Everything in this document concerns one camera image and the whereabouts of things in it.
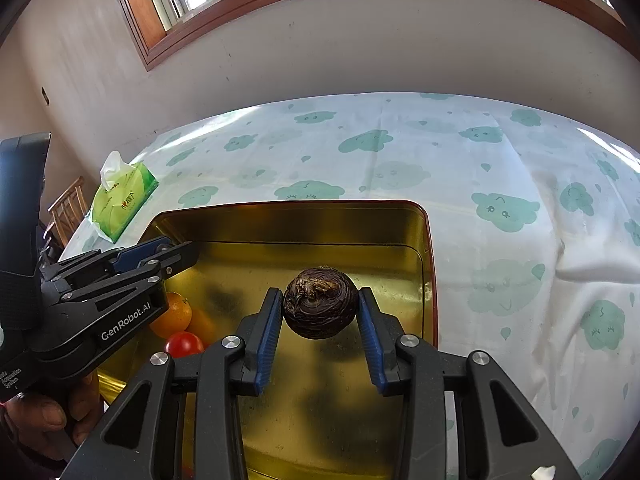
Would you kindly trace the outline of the person's left hand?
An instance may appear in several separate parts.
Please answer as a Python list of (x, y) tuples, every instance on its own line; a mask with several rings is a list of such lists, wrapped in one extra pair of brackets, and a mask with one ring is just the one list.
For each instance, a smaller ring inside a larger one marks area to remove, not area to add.
[(64, 404), (62, 408), (54, 399), (22, 393), (6, 402), (2, 420), (25, 448), (49, 460), (65, 460), (67, 445), (58, 437), (67, 436), (67, 425), (73, 426), (70, 440), (81, 445), (104, 413), (98, 373), (79, 379)]

